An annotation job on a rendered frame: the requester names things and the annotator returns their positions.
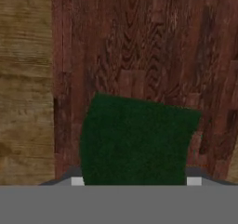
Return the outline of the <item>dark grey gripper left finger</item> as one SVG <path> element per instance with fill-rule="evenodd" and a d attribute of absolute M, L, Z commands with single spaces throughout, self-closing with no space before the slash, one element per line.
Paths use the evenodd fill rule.
<path fill-rule="evenodd" d="M 60 186 L 84 186 L 84 179 L 82 175 L 82 169 L 80 166 L 71 166 L 62 176 L 59 178 L 51 179 L 41 186 L 60 185 Z"/>

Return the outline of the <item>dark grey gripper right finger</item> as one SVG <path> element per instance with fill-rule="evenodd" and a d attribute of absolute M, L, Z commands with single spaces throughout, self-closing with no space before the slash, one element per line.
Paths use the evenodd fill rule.
<path fill-rule="evenodd" d="M 187 167 L 185 169 L 187 186 L 235 186 L 235 183 L 212 178 L 204 169 L 200 167 Z"/>

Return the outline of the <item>dark green sponge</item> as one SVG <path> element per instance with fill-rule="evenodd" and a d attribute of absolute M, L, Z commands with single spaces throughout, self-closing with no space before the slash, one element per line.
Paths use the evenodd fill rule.
<path fill-rule="evenodd" d="M 86 185 L 184 185 L 187 155 L 201 113 L 98 93 L 80 137 Z"/>

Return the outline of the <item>reddish brown wooden cutting board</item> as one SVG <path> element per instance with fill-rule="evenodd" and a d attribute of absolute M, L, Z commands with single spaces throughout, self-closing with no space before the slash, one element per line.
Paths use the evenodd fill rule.
<path fill-rule="evenodd" d="M 199 109 L 188 164 L 238 182 L 238 0 L 51 0 L 55 173 L 98 91 Z"/>

